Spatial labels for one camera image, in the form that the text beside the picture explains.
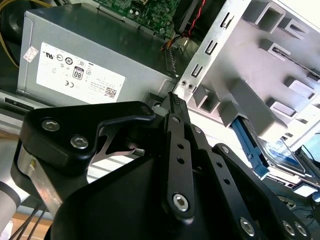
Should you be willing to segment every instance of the wire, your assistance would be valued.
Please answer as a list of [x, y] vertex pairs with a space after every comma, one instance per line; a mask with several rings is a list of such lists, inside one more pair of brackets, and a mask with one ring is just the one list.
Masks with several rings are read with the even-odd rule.
[[199, 7], [199, 10], [198, 10], [198, 14], [195, 16], [195, 18], [194, 18], [193, 21], [192, 21], [191, 27], [189, 28], [189, 31], [188, 31], [188, 34], [189, 34], [190, 37], [191, 37], [191, 32], [192, 32], [192, 30], [193, 30], [194, 27], [196, 26], [197, 20], [198, 20], [198, 19], [200, 18], [200, 16], [201, 16], [202, 9], [204, 8], [205, 3], [206, 3], [206, 0], [202, 0], [201, 6]]
[[17, 235], [18, 233], [26, 226], [28, 225], [30, 222], [31, 222], [31, 219], [34, 217], [34, 215], [36, 215], [36, 213], [38, 212], [38, 210], [40, 208], [42, 208], [44, 205], [42, 203], [38, 203], [33, 212], [30, 214], [30, 216], [24, 221], [24, 223], [22, 223], [22, 225], [14, 232], [14, 234], [12, 234], [12, 236], [8, 239], [8, 240], [13, 240]]
[[43, 209], [43, 211], [42, 211], [42, 213], [41, 213], [40, 217], [39, 217], [39, 218], [38, 218], [38, 220], [35, 222], [35, 224], [34, 224], [34, 226], [33, 226], [32, 230], [31, 230], [31, 232], [30, 232], [30, 234], [29, 234], [29, 236], [28, 236], [28, 238], [27, 238], [26, 240], [31, 240], [32, 235], [34, 234], [34, 232], [35, 232], [35, 230], [36, 230], [36, 228], [37, 228], [38, 224], [40, 223], [40, 220], [43, 218], [43, 216], [45, 215], [45, 213], [46, 213], [46, 208], [44, 208], [44, 209]]
[[[4, 0], [0, 3], [0, 14], [2, 12], [2, 10], [4, 9], [5, 6], [7, 6], [8, 4], [10, 3], [13, 3], [15, 1], [18, 1], [18, 0]], [[39, 4], [43, 7], [46, 7], [46, 8], [50, 8], [52, 7], [50, 4], [48, 3], [45, 3], [45, 2], [42, 2], [42, 1], [39, 1], [39, 0], [29, 0], [31, 2], [34, 2], [36, 4]], [[3, 49], [4, 49], [4, 52], [5, 54], [8, 56], [8, 58], [10, 59], [10, 61], [13, 63], [14, 66], [16, 66], [17, 68], [19, 68], [19, 65], [18, 63], [14, 60], [14, 58], [12, 57], [12, 55], [10, 54], [9, 52], [9, 49], [5, 43], [5, 40], [4, 38], [2, 37], [2, 34], [1, 34], [1, 31], [0, 31], [0, 44], [2, 45]]]
[[197, 20], [200, 18], [202, 10], [204, 8], [204, 5], [206, 3], [206, 0], [202, 0], [202, 3], [199, 7], [198, 13], [195, 16], [195, 18], [192, 21], [191, 27], [189, 28], [188, 33], [182, 33], [178, 36], [173, 37], [171, 40], [167, 41], [162, 47], [161, 47], [161, 51], [165, 50], [165, 49], [169, 49], [177, 40], [183, 38], [183, 37], [187, 37], [187, 38], [191, 38], [191, 32], [194, 29], [194, 27], [196, 26], [196, 22]]
[[305, 150], [310, 154], [310, 156], [311, 156], [311, 158], [312, 158], [312, 160], [313, 161], [316, 161], [315, 160], [315, 158], [314, 158], [314, 156], [311, 154], [311, 152], [308, 150], [308, 148], [306, 148], [306, 146], [305, 145], [302, 145], [302, 147], [304, 147], [305, 148]]

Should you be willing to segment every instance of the circuit board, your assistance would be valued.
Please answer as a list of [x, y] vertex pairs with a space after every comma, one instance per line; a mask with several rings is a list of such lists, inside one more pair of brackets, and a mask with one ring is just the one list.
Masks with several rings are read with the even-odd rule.
[[171, 38], [175, 31], [173, 16], [180, 0], [94, 0], [103, 7]]

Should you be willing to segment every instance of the white sticker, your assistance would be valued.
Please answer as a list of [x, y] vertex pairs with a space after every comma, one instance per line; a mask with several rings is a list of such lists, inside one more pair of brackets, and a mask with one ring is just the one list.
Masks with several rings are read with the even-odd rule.
[[126, 78], [47, 43], [41, 44], [36, 83], [89, 104], [114, 103]]
[[35, 56], [38, 54], [38, 50], [34, 48], [33, 46], [29, 47], [28, 51], [26, 51], [23, 58], [27, 60], [29, 63], [32, 62], [32, 60], [35, 58]]

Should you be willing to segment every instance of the wooden surface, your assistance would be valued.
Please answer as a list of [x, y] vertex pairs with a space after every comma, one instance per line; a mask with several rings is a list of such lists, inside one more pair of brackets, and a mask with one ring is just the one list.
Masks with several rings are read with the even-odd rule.
[[[21, 213], [15, 213], [12, 221], [13, 221], [13, 229], [12, 229], [12, 234], [25, 222], [25, 220], [29, 216], [26, 214], [21, 214]], [[38, 220], [37, 217], [33, 217], [31, 222], [29, 223], [28, 227], [26, 228], [25, 232], [22, 235], [21, 240], [27, 240], [29, 233], [31, 232], [32, 228], [34, 227], [36, 221]], [[42, 219], [38, 226], [36, 227], [31, 240], [43, 240], [46, 236], [46, 233], [51, 226], [52, 221]]]

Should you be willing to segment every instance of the cylindrical pipe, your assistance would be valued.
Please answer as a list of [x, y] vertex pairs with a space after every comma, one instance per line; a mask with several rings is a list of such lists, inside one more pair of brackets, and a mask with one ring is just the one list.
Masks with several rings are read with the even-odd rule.
[[0, 138], [0, 233], [29, 194], [19, 188], [10, 171], [15, 157], [17, 140]]

